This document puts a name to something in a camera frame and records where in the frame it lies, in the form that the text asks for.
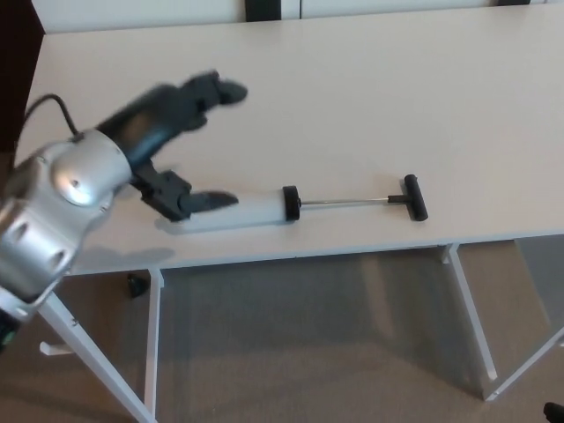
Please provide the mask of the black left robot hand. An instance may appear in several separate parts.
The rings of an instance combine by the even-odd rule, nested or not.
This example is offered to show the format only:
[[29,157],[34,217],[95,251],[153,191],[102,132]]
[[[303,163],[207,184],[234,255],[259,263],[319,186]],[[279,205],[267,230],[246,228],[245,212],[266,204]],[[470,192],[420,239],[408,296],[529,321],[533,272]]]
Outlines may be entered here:
[[172,170],[157,171],[152,158],[162,147],[185,132],[203,128],[206,114],[217,106],[246,99],[246,86],[223,79],[213,70],[182,85],[157,85],[100,123],[96,130],[113,140],[124,153],[132,172],[130,185],[142,201],[161,217],[179,222],[200,212],[212,212],[239,203],[236,195],[192,185]]

